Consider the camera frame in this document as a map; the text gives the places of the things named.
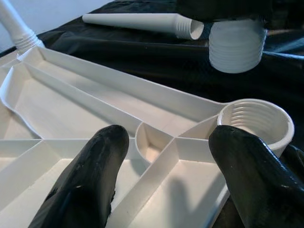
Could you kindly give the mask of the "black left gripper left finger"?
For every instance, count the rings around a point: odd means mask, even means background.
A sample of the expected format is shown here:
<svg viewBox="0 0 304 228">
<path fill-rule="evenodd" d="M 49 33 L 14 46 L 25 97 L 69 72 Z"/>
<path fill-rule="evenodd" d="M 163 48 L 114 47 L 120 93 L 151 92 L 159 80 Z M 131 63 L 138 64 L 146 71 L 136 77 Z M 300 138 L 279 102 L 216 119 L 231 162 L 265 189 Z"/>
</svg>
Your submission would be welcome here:
<svg viewBox="0 0 304 228">
<path fill-rule="evenodd" d="M 28 228 L 105 228 L 128 148 L 123 126 L 98 130 L 62 171 Z"/>
</svg>

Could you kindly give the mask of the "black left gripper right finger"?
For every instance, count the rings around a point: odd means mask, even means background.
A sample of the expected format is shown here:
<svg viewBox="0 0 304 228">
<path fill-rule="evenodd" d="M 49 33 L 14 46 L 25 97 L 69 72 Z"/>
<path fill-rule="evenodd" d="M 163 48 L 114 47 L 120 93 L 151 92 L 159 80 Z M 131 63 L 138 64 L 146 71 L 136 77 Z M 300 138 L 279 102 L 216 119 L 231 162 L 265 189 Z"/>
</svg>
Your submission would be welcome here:
<svg viewBox="0 0 304 228">
<path fill-rule="evenodd" d="M 209 148 L 245 228 L 304 228 L 304 182 L 260 137 L 218 125 Z"/>
</svg>

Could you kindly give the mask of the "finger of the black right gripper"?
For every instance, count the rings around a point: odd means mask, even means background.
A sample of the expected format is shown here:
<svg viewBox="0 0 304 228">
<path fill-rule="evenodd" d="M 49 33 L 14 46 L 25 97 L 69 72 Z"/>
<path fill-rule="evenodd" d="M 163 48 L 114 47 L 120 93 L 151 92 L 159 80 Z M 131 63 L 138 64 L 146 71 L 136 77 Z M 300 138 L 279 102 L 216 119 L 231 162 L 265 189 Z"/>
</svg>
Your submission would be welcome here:
<svg viewBox="0 0 304 228">
<path fill-rule="evenodd" d="M 201 22 L 268 18 L 270 0 L 177 0 L 176 11 Z"/>
</svg>

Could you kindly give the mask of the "white plastic table leg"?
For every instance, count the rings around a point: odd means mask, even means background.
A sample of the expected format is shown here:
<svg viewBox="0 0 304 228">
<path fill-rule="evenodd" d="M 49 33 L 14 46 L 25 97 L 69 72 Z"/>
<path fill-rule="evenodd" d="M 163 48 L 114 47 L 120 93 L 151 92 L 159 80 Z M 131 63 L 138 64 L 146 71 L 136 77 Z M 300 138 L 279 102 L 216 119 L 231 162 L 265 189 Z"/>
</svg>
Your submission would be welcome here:
<svg viewBox="0 0 304 228">
<path fill-rule="evenodd" d="M 17 13 L 9 0 L 0 0 L 0 22 L 8 31 L 19 53 L 23 54 L 33 47 L 45 47 L 36 33 L 27 26 Z"/>
<path fill-rule="evenodd" d="M 85 23 L 171 33 L 178 38 L 197 40 L 203 33 L 202 22 L 177 13 L 95 13 L 82 16 Z"/>
<path fill-rule="evenodd" d="M 253 69 L 261 61 L 266 34 L 258 19 L 213 23 L 209 34 L 210 64 L 229 74 Z"/>
</svg>

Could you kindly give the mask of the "white plastic table top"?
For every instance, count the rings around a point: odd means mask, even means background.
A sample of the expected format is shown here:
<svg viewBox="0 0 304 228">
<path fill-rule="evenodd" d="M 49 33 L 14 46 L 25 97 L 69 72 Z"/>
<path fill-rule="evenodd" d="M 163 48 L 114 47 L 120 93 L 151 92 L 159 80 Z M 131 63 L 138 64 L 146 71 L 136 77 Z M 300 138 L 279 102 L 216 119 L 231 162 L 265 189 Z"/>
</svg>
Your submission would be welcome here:
<svg viewBox="0 0 304 228">
<path fill-rule="evenodd" d="M 112 124 L 129 149 L 106 228 L 210 228 L 229 196 L 209 150 L 214 128 L 255 134 L 276 156 L 295 133 L 267 101 L 218 103 L 34 47 L 0 66 L 0 228 L 36 227 L 77 154 Z"/>
</svg>

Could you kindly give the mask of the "black plastic table cover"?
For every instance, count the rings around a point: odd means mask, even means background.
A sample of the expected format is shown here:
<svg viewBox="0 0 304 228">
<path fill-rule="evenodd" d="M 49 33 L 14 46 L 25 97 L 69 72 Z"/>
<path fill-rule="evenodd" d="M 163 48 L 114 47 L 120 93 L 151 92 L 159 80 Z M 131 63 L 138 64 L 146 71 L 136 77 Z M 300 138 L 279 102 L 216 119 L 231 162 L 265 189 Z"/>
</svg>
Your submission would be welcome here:
<svg viewBox="0 0 304 228">
<path fill-rule="evenodd" d="M 198 41 L 85 24 L 80 18 L 39 35 L 49 49 L 218 102 L 257 98 L 285 109 L 295 124 L 282 162 L 304 182 L 304 0 L 273 0 L 274 17 L 258 66 L 225 74 L 208 61 L 211 24 Z"/>
</svg>

